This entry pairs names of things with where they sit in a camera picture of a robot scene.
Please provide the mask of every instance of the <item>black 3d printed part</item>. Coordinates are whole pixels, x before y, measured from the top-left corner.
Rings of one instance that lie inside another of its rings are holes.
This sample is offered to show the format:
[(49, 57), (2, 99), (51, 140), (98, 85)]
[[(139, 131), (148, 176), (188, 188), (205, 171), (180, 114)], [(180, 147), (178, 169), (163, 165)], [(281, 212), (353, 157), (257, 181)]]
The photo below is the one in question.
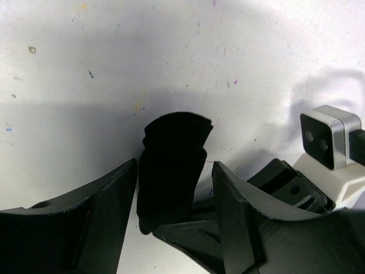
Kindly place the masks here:
[(115, 274), (136, 179), (132, 159), (57, 198), (0, 211), (0, 273)]
[(212, 176), (213, 198), (153, 232), (210, 273), (365, 273), (363, 211), (329, 214), (332, 202), (278, 159), (248, 182), (221, 163)]
[(189, 112), (167, 114), (146, 126), (137, 200), (143, 234), (189, 213), (212, 128), (209, 119)]

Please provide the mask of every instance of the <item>white plastic mount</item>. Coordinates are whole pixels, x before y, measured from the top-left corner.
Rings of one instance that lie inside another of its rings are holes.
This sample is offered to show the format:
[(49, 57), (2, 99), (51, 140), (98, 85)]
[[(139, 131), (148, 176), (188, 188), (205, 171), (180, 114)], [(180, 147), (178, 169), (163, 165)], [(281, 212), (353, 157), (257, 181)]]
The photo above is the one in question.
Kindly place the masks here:
[(365, 191), (365, 167), (358, 163), (330, 170), (304, 153), (293, 168), (335, 203), (334, 210), (351, 208)]

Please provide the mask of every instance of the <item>depth camera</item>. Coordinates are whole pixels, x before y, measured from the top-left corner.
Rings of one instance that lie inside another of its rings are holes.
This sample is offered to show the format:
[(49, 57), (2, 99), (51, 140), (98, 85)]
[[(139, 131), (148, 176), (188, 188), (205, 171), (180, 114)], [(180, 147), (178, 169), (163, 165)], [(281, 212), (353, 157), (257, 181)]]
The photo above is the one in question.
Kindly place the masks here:
[(331, 170), (352, 163), (349, 133), (361, 129), (358, 116), (321, 106), (301, 114), (301, 127), (304, 149), (318, 162)]

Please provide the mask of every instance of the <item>white surface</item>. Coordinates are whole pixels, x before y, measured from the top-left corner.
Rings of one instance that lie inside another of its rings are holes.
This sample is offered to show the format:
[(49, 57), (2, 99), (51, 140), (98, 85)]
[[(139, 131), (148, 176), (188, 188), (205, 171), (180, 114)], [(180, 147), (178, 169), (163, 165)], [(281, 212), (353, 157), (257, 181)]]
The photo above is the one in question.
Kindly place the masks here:
[[(199, 197), (214, 160), (244, 179), (274, 157), (294, 163), (302, 111), (365, 118), (364, 11), (345, 0), (0, 1), (0, 209), (138, 158), (144, 126), (172, 111), (214, 124)], [(119, 273), (205, 273), (136, 223), (133, 209)]]

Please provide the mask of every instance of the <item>black plastic claw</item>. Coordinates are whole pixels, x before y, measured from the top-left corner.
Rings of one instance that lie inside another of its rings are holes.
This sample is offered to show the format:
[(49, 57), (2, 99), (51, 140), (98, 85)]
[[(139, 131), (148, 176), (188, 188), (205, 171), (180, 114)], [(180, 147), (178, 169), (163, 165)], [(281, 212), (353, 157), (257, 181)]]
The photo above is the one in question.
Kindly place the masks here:
[(226, 274), (365, 273), (363, 211), (295, 208), (219, 162), (213, 187)]
[(132, 159), (57, 198), (0, 211), (0, 273), (115, 274), (136, 179)]

